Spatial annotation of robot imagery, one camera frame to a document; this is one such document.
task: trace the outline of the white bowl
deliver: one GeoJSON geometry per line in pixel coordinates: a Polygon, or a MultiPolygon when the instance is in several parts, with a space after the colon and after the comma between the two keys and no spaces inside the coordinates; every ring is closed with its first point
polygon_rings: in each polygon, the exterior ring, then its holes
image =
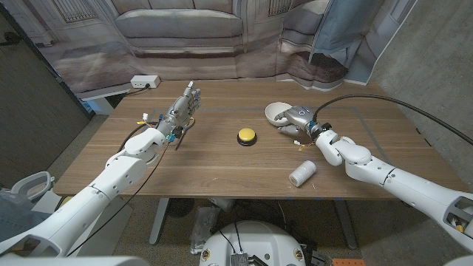
{"type": "Polygon", "coordinates": [[[286,117],[283,117],[282,119],[279,120],[274,120],[274,117],[276,117],[280,112],[284,112],[288,109],[290,109],[292,106],[287,103],[272,103],[268,106],[266,106],[265,109],[265,114],[266,118],[268,119],[269,123],[272,123],[275,126],[287,126],[289,125],[289,121],[287,121],[286,117]]]}

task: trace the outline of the wall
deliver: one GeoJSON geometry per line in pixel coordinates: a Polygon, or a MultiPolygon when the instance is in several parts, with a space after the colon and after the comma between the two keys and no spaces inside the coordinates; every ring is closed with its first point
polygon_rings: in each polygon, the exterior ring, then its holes
{"type": "Polygon", "coordinates": [[[392,9],[397,1],[386,0],[381,6],[378,14],[371,24],[370,31],[366,34],[366,42],[370,47],[370,51],[377,58],[389,43],[396,30],[399,28],[398,22],[390,16],[392,9]]]}
{"type": "MultiPolygon", "coordinates": [[[[473,1],[468,0],[419,0],[375,65],[371,79],[394,98],[430,112],[470,137],[472,10],[473,1]]],[[[473,146],[435,122],[402,109],[473,191],[473,146]]]]}
{"type": "Polygon", "coordinates": [[[0,183],[6,188],[46,171],[89,122],[77,98],[57,82],[12,20],[0,5],[0,32],[17,32],[23,38],[0,47],[0,183]]]}

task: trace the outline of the white robot body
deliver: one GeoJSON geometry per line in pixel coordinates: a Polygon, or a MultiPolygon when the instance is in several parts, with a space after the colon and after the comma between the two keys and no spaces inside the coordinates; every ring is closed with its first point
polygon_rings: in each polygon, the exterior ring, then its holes
{"type": "Polygon", "coordinates": [[[231,265],[234,250],[237,254],[247,253],[248,257],[257,256],[267,265],[305,266],[299,243],[287,232],[267,222],[243,221],[224,227],[215,233],[203,247],[200,254],[200,266],[231,265]]]}

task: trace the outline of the table top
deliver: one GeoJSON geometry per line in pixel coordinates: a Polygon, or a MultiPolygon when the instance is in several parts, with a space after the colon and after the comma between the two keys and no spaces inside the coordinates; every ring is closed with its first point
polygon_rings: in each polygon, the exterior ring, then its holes
{"type": "MultiPolygon", "coordinates": [[[[77,194],[90,184],[136,128],[143,113],[154,111],[156,119],[183,93],[187,83],[165,81],[156,89],[124,98],[57,182],[55,193],[77,194]]],[[[343,165],[328,164],[315,145],[299,151],[294,138],[278,132],[265,117],[265,107],[277,101],[315,111],[317,106],[346,94],[386,95],[378,84],[343,83],[331,92],[303,89],[295,82],[269,81],[196,81],[195,87],[202,90],[202,106],[194,114],[195,126],[177,151],[169,146],[138,196],[394,199],[382,188],[351,179],[343,165]],[[243,128],[256,132],[255,145],[238,144],[237,134],[243,128]],[[317,171],[297,188],[288,177],[305,160],[313,161],[317,171]]],[[[363,98],[341,100],[323,109],[318,119],[332,124],[339,137],[350,137],[387,163],[447,188],[468,191],[394,103],[363,98]]],[[[143,180],[121,195],[136,192],[153,167],[150,165],[143,180]]]]}

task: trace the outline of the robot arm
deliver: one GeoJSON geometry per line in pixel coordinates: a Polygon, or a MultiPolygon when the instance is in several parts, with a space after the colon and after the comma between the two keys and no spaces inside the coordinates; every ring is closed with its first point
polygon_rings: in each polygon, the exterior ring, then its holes
{"type": "Polygon", "coordinates": [[[276,118],[286,117],[304,129],[316,141],[329,164],[339,166],[344,162],[349,177],[387,190],[431,217],[464,248],[473,252],[473,194],[444,188],[391,166],[348,137],[337,140],[338,135],[330,129],[330,124],[321,125],[312,118],[304,119],[297,108],[295,112],[289,111],[276,118]]]}
{"type": "Polygon", "coordinates": [[[171,106],[157,128],[132,137],[125,149],[113,155],[105,169],[87,187],[60,207],[48,219],[28,231],[0,243],[0,256],[66,256],[77,238],[122,191],[139,182],[146,165],[153,163],[156,149],[167,146],[175,129],[189,122],[199,107],[200,90],[191,82],[183,96],[171,106]]]}

